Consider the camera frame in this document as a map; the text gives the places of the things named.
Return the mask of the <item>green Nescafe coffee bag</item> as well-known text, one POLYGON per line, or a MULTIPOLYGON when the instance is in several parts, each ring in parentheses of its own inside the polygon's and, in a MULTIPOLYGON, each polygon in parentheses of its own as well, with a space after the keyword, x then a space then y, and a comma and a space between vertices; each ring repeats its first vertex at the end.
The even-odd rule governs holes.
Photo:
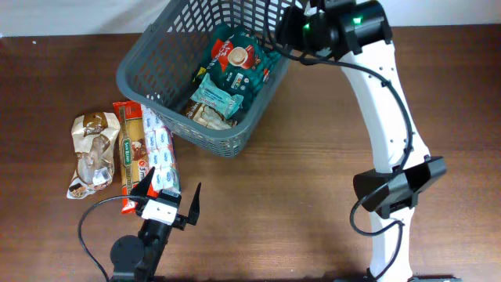
POLYGON ((249 110, 282 56, 259 45, 258 38, 241 26, 216 26, 193 80, 205 74, 228 94, 243 97, 241 107, 249 110))

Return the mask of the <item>grey plastic shopping basket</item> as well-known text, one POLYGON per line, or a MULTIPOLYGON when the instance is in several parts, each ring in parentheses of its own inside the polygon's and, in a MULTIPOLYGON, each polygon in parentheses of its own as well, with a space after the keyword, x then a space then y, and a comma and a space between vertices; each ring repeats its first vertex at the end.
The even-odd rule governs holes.
POLYGON ((221 157, 235 157, 266 111, 290 61, 279 60, 249 111, 238 114, 236 126, 228 130, 211 130, 182 115, 196 90, 193 75, 219 24, 241 26, 256 35, 261 47, 271 49, 267 33, 274 31, 292 4, 291 0, 172 0, 121 61, 117 86, 125 97, 153 110, 177 136, 221 157))

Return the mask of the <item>teal wet wipes pack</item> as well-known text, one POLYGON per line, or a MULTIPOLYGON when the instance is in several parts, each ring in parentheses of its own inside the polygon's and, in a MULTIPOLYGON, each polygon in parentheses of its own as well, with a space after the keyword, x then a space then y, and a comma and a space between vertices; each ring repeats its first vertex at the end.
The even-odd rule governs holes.
POLYGON ((205 74, 198 89, 191 95, 194 102, 203 103, 224 116, 225 119, 232 117, 240 108, 243 96, 230 95, 221 90, 212 80, 209 74, 205 74))

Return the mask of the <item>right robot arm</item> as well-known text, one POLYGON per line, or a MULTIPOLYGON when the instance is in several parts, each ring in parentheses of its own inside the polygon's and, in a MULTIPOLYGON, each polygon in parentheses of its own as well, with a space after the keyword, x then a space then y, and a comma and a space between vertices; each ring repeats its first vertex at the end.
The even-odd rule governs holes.
POLYGON ((413 122, 396 67, 393 34, 377 1, 292 5, 269 30, 274 48, 304 65, 337 66, 359 104, 373 168, 355 175, 354 209, 364 209, 372 241, 367 281, 412 281, 409 237, 419 196, 446 172, 413 122))

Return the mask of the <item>beige brown snack bag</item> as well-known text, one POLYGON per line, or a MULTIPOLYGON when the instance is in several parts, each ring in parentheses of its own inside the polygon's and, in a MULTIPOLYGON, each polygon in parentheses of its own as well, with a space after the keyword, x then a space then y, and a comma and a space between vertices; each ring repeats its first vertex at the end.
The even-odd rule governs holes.
POLYGON ((182 110, 182 114, 188 119, 195 121, 197 124, 209 129, 226 130, 237 125, 237 121, 226 119, 212 107, 200 102, 195 102, 191 99, 182 110))

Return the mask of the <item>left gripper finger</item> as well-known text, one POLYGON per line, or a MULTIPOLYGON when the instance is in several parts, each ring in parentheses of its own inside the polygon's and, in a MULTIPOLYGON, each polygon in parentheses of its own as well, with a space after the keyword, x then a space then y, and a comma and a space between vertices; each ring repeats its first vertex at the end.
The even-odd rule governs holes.
POLYGON ((200 216, 200 190, 201 190, 202 183, 199 183, 196 192, 193 196, 192 203, 189 208, 189 214, 187 217, 187 223, 195 226, 197 224, 197 221, 200 216))
POLYGON ((151 186, 155 168, 151 168, 148 174, 131 190, 131 196, 146 197, 151 186))

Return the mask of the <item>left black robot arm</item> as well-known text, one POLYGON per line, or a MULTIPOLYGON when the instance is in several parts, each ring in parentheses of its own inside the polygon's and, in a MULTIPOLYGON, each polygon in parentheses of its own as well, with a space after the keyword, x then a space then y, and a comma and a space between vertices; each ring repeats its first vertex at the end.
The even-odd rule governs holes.
POLYGON ((156 197, 148 194, 154 172, 151 168, 129 194, 136 202, 136 215, 144 222, 136 236, 123 236, 111 248, 112 281, 154 281, 171 231, 195 226, 200 216, 201 186, 196 188, 189 214, 181 215, 178 213, 181 195, 168 190, 162 190, 156 197))

